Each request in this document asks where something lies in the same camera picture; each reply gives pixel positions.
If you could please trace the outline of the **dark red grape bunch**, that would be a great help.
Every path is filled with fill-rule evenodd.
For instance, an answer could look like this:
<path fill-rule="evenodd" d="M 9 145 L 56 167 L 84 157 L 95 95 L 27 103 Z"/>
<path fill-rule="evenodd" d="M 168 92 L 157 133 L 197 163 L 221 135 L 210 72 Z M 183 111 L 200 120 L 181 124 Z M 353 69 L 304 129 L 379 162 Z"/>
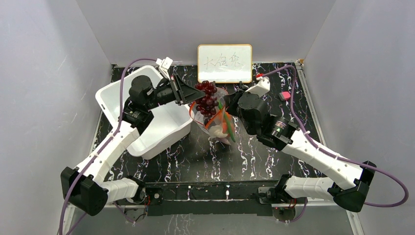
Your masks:
<path fill-rule="evenodd" d="M 205 95 L 195 101 L 195 109 L 205 118 L 212 118 L 216 115 L 216 108 L 219 106 L 218 89 L 213 82 L 203 81 L 195 85 L 195 88 L 203 91 Z"/>

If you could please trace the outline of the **clear zip top bag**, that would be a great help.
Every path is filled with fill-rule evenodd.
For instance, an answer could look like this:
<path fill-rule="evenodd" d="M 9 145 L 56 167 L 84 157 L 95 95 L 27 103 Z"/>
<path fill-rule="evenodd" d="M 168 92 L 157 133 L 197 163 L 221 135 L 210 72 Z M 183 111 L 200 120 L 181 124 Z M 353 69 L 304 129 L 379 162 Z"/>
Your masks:
<path fill-rule="evenodd" d="M 216 94 L 218 97 L 218 102 L 220 101 L 224 106 L 226 104 L 224 97 L 226 95 L 228 95 L 228 92 L 225 89 L 222 88 L 218 88 L 218 93 Z M 223 120 L 223 113 L 222 111 L 219 109 L 219 107 L 216 108 L 216 115 L 214 115 L 212 118 L 205 118 L 203 117 L 200 113 L 198 113 L 195 109 L 195 102 L 193 102 L 190 106 L 190 111 L 189 111 L 189 115 L 191 117 L 191 119 L 197 123 L 197 125 L 205 132 L 209 135 L 208 129 L 212 126 L 212 125 L 221 125 L 222 122 L 225 122 Z M 231 125 L 232 125 L 232 130 L 236 139 L 236 133 L 235 133 L 235 126 L 234 126 L 234 118 L 233 116 L 231 116 Z"/>

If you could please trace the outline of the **orange toy tangerine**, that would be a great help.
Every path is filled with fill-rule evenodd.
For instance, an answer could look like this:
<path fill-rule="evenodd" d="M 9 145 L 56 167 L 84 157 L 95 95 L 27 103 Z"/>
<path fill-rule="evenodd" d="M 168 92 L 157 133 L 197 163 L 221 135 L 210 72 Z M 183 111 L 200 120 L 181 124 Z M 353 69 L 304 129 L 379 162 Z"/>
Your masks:
<path fill-rule="evenodd" d="M 231 122 L 231 115 L 228 112 L 225 112 L 224 119 L 226 122 Z"/>

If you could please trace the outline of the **orange toy fruit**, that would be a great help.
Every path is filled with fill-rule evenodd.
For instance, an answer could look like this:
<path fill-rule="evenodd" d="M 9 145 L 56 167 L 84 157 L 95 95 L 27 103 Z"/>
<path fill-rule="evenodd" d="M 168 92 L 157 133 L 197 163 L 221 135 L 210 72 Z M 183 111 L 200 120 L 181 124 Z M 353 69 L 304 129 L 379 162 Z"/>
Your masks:
<path fill-rule="evenodd" d="M 221 127 L 222 127 L 222 133 L 227 133 L 228 132 L 229 126 L 226 122 L 222 122 Z"/>

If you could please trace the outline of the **white toy mushroom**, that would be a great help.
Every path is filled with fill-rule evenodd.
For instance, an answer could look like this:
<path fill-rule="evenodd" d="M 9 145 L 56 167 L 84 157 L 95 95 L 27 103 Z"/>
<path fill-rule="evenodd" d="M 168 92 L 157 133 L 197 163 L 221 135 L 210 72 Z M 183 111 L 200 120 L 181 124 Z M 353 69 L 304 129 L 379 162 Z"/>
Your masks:
<path fill-rule="evenodd" d="M 227 131 L 226 127 L 223 127 L 223 124 L 221 125 L 212 125 L 209 129 L 209 136 L 216 141 L 220 141 L 223 144 L 230 145 L 229 141 L 229 133 Z"/>

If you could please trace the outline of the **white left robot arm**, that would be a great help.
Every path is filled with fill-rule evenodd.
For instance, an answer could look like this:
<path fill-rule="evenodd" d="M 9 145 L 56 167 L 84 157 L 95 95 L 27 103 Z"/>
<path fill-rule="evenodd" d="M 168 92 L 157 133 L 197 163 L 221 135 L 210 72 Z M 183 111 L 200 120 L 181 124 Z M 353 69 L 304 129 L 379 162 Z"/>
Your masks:
<path fill-rule="evenodd" d="M 173 127 L 172 122 L 187 114 L 187 104 L 205 96 L 178 76 L 163 78 L 153 85 L 146 75 L 132 80 L 128 94 L 121 102 L 117 126 L 85 160 L 61 172 L 65 203 L 91 216 L 101 212 L 106 204 L 121 199 L 129 198 L 135 204 L 145 200 L 144 183 L 131 176 L 106 181 L 107 173 L 136 141 L 143 145 L 140 156 L 147 157 L 158 155 L 180 140 L 183 128 Z"/>

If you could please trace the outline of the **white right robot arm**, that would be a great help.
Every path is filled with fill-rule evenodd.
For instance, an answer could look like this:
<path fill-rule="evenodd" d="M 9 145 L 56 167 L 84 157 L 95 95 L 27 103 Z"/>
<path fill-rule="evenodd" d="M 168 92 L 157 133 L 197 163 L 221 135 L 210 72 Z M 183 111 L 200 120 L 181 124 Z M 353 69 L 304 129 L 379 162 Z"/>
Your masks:
<path fill-rule="evenodd" d="M 226 95 L 225 110 L 239 118 L 249 135 L 279 152 L 294 156 L 324 174 L 322 178 L 283 175 L 267 195 L 282 203 L 310 197 L 333 201 L 341 208 L 360 212 L 374 176 L 374 170 L 330 157 L 329 149 L 308 140 L 298 125 L 272 114 L 258 95 L 237 91 Z"/>

